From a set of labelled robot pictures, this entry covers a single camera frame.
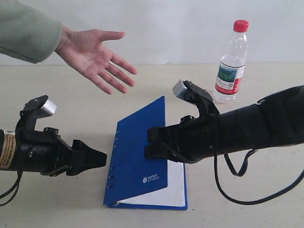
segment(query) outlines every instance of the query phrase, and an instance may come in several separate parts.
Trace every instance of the forearm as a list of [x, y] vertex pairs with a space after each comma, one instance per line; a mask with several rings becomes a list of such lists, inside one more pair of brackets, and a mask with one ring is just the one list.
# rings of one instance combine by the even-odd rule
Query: forearm
[[0, 53], [42, 62], [57, 48], [63, 26], [17, 0], [0, 0]]

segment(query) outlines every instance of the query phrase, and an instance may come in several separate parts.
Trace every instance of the wrist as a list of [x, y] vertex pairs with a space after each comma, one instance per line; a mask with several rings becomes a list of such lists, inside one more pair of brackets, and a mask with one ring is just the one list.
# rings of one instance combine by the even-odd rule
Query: wrist
[[58, 43], [58, 46], [55, 49], [55, 52], [58, 52], [63, 46], [65, 46], [69, 42], [72, 32], [73, 32], [72, 30], [63, 26], [60, 41]]

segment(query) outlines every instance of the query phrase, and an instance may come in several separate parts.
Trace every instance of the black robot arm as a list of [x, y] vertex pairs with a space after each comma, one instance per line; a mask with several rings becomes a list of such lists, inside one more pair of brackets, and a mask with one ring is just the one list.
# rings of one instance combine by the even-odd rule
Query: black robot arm
[[13, 187], [0, 195], [0, 199], [15, 190], [8, 204], [17, 194], [23, 172], [38, 172], [50, 177], [66, 173], [75, 176], [83, 171], [104, 167], [107, 155], [96, 151], [81, 140], [67, 145], [58, 134], [58, 129], [46, 127], [36, 131], [37, 119], [52, 116], [57, 106], [47, 95], [30, 100], [20, 111], [20, 120], [14, 132], [0, 130], [0, 171], [17, 171]]
[[[298, 184], [304, 173], [288, 188], [261, 200], [244, 202], [228, 197], [220, 188], [217, 177], [217, 156], [225, 160], [236, 176], [247, 170], [249, 156], [269, 147], [304, 143], [304, 86], [296, 86], [267, 96], [246, 107], [220, 114], [212, 97], [190, 81], [179, 81], [174, 94], [197, 106], [199, 117], [181, 118], [179, 124], [154, 127], [148, 130], [150, 144], [145, 148], [147, 159], [167, 159], [175, 162], [196, 163], [214, 157], [218, 188], [229, 200], [239, 204], [257, 204], [282, 195]], [[239, 172], [228, 154], [249, 150]]]

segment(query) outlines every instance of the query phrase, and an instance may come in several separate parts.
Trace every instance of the human hand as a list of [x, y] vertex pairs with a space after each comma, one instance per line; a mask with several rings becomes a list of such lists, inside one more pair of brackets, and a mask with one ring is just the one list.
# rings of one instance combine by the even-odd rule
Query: human hand
[[137, 71], [131, 64], [103, 45], [103, 42], [106, 40], [118, 40], [124, 36], [124, 32], [98, 29], [71, 31], [64, 27], [60, 43], [55, 52], [70, 67], [89, 79], [107, 94], [112, 94], [112, 90], [105, 85], [102, 79], [118, 91], [126, 93], [126, 87], [115, 80], [113, 76], [129, 86], [134, 86], [134, 81], [112, 63], [134, 75], [137, 74]]

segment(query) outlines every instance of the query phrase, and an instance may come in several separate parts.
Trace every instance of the white table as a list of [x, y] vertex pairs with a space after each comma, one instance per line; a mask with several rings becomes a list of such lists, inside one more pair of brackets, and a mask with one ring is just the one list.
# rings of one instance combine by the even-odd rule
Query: white table
[[[158, 97], [166, 96], [167, 124], [197, 116], [196, 107], [174, 97], [181, 78], [212, 90], [218, 65], [138, 66], [136, 87], [125, 95], [106, 95], [66, 66], [0, 68], [0, 128], [14, 130], [26, 101], [47, 94], [58, 105], [54, 116], [39, 120], [37, 129], [59, 128], [71, 145], [80, 139], [111, 155], [117, 121]], [[248, 64], [237, 99], [218, 104], [226, 112], [292, 86], [304, 84], [304, 64]], [[239, 169], [246, 152], [231, 155]], [[219, 158], [219, 178], [226, 193], [239, 200], [256, 200], [289, 185], [303, 169], [304, 145], [259, 151], [249, 159], [243, 178], [235, 178]], [[56, 178], [24, 173], [19, 193], [0, 208], [1, 228], [299, 228], [304, 223], [304, 184], [268, 203], [241, 206], [218, 191], [213, 158], [187, 165], [187, 211], [108, 209], [103, 203], [108, 165], [76, 177]], [[1, 172], [0, 189], [15, 181], [15, 172]]]

